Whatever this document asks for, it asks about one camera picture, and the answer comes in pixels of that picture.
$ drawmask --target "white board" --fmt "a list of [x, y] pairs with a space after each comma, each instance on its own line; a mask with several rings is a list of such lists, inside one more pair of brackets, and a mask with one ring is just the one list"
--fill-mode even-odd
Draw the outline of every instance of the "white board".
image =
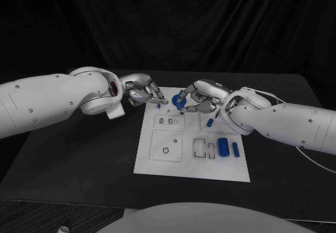
[[[144, 111], [144, 121], [141, 128], [141, 135], [138, 141], [138, 152], [134, 166], [134, 173], [161, 175], [161, 176], [176, 176], [176, 177], [190, 177], [212, 180], [228, 180], [249, 182], [247, 160], [244, 153], [244, 146], [241, 135], [231, 130], [231, 128], [213, 121], [212, 127], [206, 126], [209, 118], [215, 120], [216, 111], [211, 114], [200, 113], [185, 113], [183, 115], [177, 111], [172, 104], [172, 97], [179, 94], [183, 88], [176, 87], [160, 87], [164, 97], [169, 100], [167, 105], [161, 105], [157, 108], [156, 104], [146, 105]], [[186, 106], [196, 105], [196, 102], [187, 96]], [[160, 127], [157, 121], [160, 118], [166, 119], [180, 119], [174, 117], [183, 117], [185, 122], [179, 121], [179, 126], [173, 124], [164, 124]], [[150, 159], [151, 153], [151, 140], [154, 131], [174, 131], [182, 132], [182, 154], [179, 157], [173, 156], [167, 160]], [[218, 151], [218, 139], [226, 138], [229, 143], [229, 153], [231, 156], [221, 157]], [[213, 143], [215, 145], [215, 159], [195, 158], [193, 156], [193, 139], [205, 139], [206, 145]], [[235, 157], [232, 143], [236, 142], [239, 149], [239, 157]], [[164, 147], [163, 144], [154, 145], [157, 150]]]

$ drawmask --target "black table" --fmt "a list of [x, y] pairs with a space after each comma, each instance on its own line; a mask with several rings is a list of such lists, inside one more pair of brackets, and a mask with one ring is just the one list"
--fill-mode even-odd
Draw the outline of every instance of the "black table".
[[[112, 70], [151, 75], [159, 86], [186, 87], [200, 78], [232, 90], [248, 86], [284, 101], [320, 107], [304, 78], [293, 74], [236, 74]], [[88, 116], [32, 132], [0, 185], [0, 198], [111, 205], [133, 209], [172, 202], [235, 205], [288, 219], [336, 221], [336, 174], [317, 167], [294, 147], [242, 136], [251, 183], [134, 174], [144, 105], [124, 103], [125, 116]], [[307, 151], [332, 169], [335, 156]]]

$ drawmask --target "robotic hand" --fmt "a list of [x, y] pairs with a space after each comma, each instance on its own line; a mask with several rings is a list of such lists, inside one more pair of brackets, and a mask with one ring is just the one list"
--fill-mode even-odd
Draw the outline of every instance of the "robotic hand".
[[97, 67], [82, 67], [69, 75], [50, 74], [0, 85], [0, 138], [68, 119], [76, 108], [89, 115], [107, 112], [110, 119], [123, 116], [123, 95], [128, 95], [133, 106], [146, 102], [169, 103], [147, 74], [118, 78]]
[[180, 109], [182, 112], [216, 113], [216, 120], [232, 130], [249, 135], [257, 130], [267, 138], [297, 148], [306, 148], [336, 154], [336, 112], [285, 103], [271, 105], [257, 92], [273, 94], [242, 87], [232, 92], [219, 83], [200, 79], [182, 92], [177, 102], [190, 93], [199, 103]]

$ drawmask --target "white round object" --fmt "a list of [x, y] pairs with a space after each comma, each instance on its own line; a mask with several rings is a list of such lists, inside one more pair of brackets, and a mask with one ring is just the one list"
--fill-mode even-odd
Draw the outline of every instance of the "white round object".
[[173, 203], [130, 214], [98, 233], [313, 233], [257, 211], [212, 203]]

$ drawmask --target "blue cylinder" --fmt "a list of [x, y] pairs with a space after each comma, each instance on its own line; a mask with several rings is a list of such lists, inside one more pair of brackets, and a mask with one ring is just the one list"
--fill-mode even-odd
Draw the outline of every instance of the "blue cylinder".
[[226, 138], [218, 139], [218, 148], [219, 148], [219, 156], [228, 157], [229, 156], [229, 144]]
[[206, 126], [211, 127], [211, 126], [212, 126], [212, 123], [213, 123], [213, 119], [211, 118], [209, 121], [208, 121]]
[[236, 142], [232, 143], [232, 147], [234, 147], [235, 157], [239, 157], [239, 150], [238, 150]]

